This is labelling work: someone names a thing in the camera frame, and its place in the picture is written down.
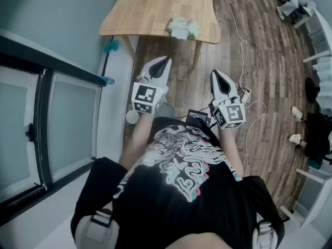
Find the sneaker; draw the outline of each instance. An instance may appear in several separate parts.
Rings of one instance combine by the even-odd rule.
[[[284,19],[285,19],[285,17],[284,17],[284,13],[281,12],[280,6],[277,6],[275,10],[276,10],[276,12],[278,13],[279,18],[280,18],[281,20],[284,20]]]
[[[300,143],[302,141],[302,137],[301,137],[301,134],[294,134],[294,135],[291,135],[288,140],[290,142],[293,142],[295,145],[300,145]]]
[[[311,10],[308,7],[303,6],[303,10],[309,18],[312,16]]]
[[[292,106],[292,114],[295,116],[298,122],[303,122],[302,120],[303,113],[301,113],[300,110],[295,106]]]

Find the window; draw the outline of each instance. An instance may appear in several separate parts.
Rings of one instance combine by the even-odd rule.
[[[91,168],[98,76],[0,36],[0,225]]]

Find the table top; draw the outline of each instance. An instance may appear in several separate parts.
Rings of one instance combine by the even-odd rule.
[[[194,40],[217,44],[220,28],[212,0],[117,0],[100,27],[101,36],[169,36],[165,31],[172,16],[193,19],[201,25]]]
[[[322,31],[324,33],[326,43],[328,46],[328,49],[332,51],[332,29],[330,24],[326,21],[326,19],[315,9],[315,14],[318,18],[318,21],[322,27]]]

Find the forearm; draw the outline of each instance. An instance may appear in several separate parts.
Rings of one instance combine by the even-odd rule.
[[[119,160],[119,164],[127,170],[130,170],[145,152],[153,120],[153,115],[142,114],[140,116]]]
[[[230,129],[220,129],[218,128],[220,148],[226,155],[228,161],[236,170],[236,172],[244,177],[243,165],[238,153],[237,145],[235,143],[235,138]]]

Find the white round object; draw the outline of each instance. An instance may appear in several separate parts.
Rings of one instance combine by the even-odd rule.
[[[128,123],[134,125],[139,121],[140,115],[135,110],[130,110],[126,114],[126,120]]]

